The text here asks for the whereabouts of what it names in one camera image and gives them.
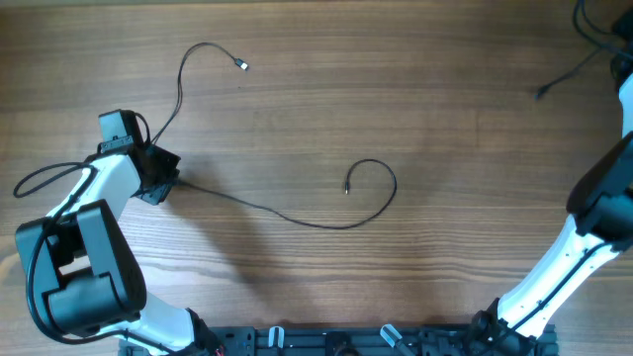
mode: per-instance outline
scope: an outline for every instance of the cable connector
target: cable connector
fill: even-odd
[[[244,70],[248,70],[248,63],[246,63],[245,61],[236,58],[235,59],[235,65],[237,65],[238,67],[244,69]]]

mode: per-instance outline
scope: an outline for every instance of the wood grain surface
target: wood grain surface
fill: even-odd
[[[14,232],[76,178],[23,200],[29,172],[93,153],[97,116],[175,102],[160,145],[193,183],[314,223],[306,228],[176,188],[130,200],[120,224],[148,288],[209,325],[468,322],[549,248],[575,182],[620,136],[603,53],[542,101],[541,84],[592,48],[571,1],[307,2],[5,9],[0,12],[0,354],[112,355],[42,336],[25,304]],[[630,2],[589,4],[607,26]],[[597,271],[555,314],[561,355],[630,355],[633,260]]]

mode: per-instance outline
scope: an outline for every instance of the wooden tabletop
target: wooden tabletop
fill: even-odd
[[[621,2],[589,6],[607,26]],[[47,164],[82,160],[97,116],[142,113],[181,177],[312,223],[307,228],[175,188],[131,199],[120,225],[148,289],[209,325],[469,322],[516,285],[563,225],[575,182],[612,146],[621,107],[600,54],[535,102],[534,91],[592,51],[570,1],[238,3],[0,12],[0,354],[114,354],[42,336],[25,303],[14,233],[76,177],[16,200]],[[561,355],[630,355],[633,260],[597,271],[555,314]]]

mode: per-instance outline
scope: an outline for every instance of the wooden table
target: wooden table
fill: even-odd
[[[608,24],[626,4],[591,6]],[[352,223],[400,189],[382,217],[306,228],[174,189],[120,220],[151,292],[209,325],[468,322],[549,248],[575,182],[620,136],[603,53],[542,101],[541,84],[592,48],[572,4],[546,1],[255,3],[0,12],[0,354],[112,355],[42,336],[28,315],[14,232],[76,178],[15,200],[13,186],[100,141],[97,116],[175,102],[184,51],[201,49],[160,145],[191,182],[314,223]],[[561,355],[629,355],[633,262],[589,279],[553,318]]]

